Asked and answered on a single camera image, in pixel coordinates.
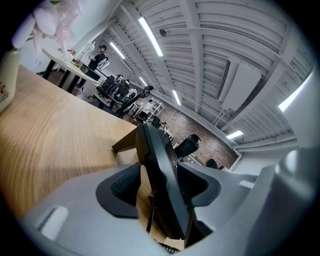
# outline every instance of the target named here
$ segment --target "ceiling air conditioning unit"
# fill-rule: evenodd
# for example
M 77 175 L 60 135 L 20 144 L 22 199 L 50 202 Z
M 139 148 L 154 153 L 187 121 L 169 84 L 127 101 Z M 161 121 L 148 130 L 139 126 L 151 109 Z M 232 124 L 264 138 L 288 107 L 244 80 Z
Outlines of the ceiling air conditioning unit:
M 226 62 L 217 99 L 224 110 L 237 111 L 261 79 L 261 71 L 238 59 Z

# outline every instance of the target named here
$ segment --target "brick wall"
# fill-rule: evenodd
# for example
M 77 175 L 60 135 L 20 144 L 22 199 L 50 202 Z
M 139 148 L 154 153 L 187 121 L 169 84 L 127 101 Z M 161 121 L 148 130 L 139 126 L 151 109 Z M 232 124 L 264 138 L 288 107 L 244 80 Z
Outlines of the brick wall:
M 153 95 L 138 101 L 146 103 L 152 97 L 159 102 L 163 102 L 165 106 L 158 117 L 162 122 L 167 123 L 167 128 L 173 134 L 174 138 L 172 140 L 172 145 L 175 145 L 175 143 L 180 144 L 189 135 L 196 134 L 200 137 L 201 142 L 195 155 L 199 157 L 202 162 L 206 163 L 207 160 L 213 158 L 218 167 L 224 165 L 229 169 L 232 166 L 238 157 L 237 154 L 222 140 L 213 135 L 206 128 L 202 127 L 199 123 Z

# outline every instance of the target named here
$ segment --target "fluorescent light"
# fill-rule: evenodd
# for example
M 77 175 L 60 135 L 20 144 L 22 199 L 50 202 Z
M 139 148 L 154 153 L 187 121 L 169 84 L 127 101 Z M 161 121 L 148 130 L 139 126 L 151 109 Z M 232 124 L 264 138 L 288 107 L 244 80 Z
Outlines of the fluorescent light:
M 173 91 L 173 95 L 175 97 L 176 102 L 181 106 L 181 103 L 180 103 L 180 100 L 178 98 L 178 95 L 177 95 L 176 91 L 175 90 L 172 90 L 172 91 Z
M 125 59 L 126 57 L 119 51 L 119 49 L 114 45 L 113 42 L 110 43 L 110 45 L 115 49 L 115 51 L 121 56 L 122 59 Z
M 303 87 L 307 84 L 307 81 L 311 77 L 312 74 L 310 74 L 307 79 L 301 84 L 284 102 L 282 102 L 279 105 L 279 109 L 281 109 L 282 112 L 285 112 L 287 107 L 290 106 L 290 104 L 295 100 L 295 98 L 299 95 L 299 93 L 302 91 Z
M 144 86 L 147 86 L 146 82 L 142 79 L 141 76 L 139 76 L 140 80 L 142 81 L 142 83 L 144 83 Z
M 240 136 L 242 134 L 244 134 L 244 133 L 242 131 L 238 130 L 235 133 L 232 133 L 232 134 L 228 135 L 226 138 L 230 140 L 230 139 L 238 137 L 238 136 Z
M 147 34 L 148 37 L 150 38 L 151 43 L 153 44 L 153 47 L 154 47 L 155 50 L 156 50 L 156 53 L 157 53 L 159 56 L 163 56 L 162 51 L 161 51 L 161 49 L 160 49 L 160 47 L 159 47 L 159 44 L 158 44 L 158 42 L 157 42 L 157 40 L 156 40 L 156 38 L 155 38 L 155 35 L 154 35 L 154 33 L 152 33 L 152 31 L 151 31 L 149 25 L 147 24 L 145 18 L 140 18 L 140 19 L 139 19 L 139 22 L 141 23 L 141 25 L 142 25 L 142 27 L 144 28 L 146 34 Z

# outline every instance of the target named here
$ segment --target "white vase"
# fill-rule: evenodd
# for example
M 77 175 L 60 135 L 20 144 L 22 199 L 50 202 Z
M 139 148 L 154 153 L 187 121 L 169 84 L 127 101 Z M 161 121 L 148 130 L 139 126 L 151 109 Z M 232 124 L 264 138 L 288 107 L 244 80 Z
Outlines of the white vase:
M 7 51 L 0 62 L 0 113 L 11 103 L 16 93 L 20 51 Z

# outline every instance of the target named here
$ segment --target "black shirt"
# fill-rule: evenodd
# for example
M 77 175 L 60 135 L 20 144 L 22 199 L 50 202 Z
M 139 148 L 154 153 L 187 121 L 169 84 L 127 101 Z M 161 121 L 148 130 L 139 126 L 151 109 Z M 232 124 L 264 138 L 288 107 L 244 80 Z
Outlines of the black shirt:
M 97 56 L 94 56 L 94 58 L 95 58 L 95 60 L 91 60 L 88 65 L 91 70 L 95 70 L 97 68 L 98 64 L 101 61 L 103 61 L 105 58 L 108 60 L 105 52 L 99 53 Z

